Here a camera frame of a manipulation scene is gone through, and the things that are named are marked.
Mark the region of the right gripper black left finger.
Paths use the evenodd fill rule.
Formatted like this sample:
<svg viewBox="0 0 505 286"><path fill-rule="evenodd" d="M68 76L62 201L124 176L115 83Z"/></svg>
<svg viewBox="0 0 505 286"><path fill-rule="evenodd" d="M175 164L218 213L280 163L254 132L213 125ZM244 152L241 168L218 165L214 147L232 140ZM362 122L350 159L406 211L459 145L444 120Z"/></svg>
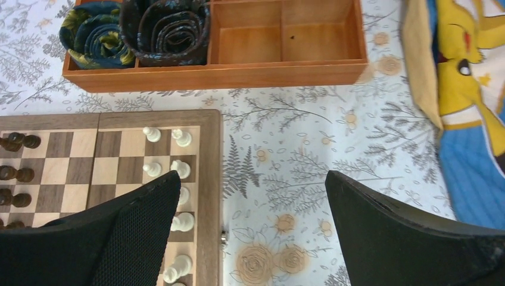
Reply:
<svg viewBox="0 0 505 286"><path fill-rule="evenodd" d="M1 231L1 284L155 285L180 188L171 171L43 226Z"/></svg>

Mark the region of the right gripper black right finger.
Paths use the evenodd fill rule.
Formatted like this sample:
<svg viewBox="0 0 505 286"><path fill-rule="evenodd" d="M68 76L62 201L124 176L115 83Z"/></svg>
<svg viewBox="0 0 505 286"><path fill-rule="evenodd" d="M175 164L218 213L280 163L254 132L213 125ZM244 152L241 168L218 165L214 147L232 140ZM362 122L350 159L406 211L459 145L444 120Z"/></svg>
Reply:
<svg viewBox="0 0 505 286"><path fill-rule="evenodd" d="M336 170L325 187L352 285L504 284L504 231L425 212Z"/></svg>

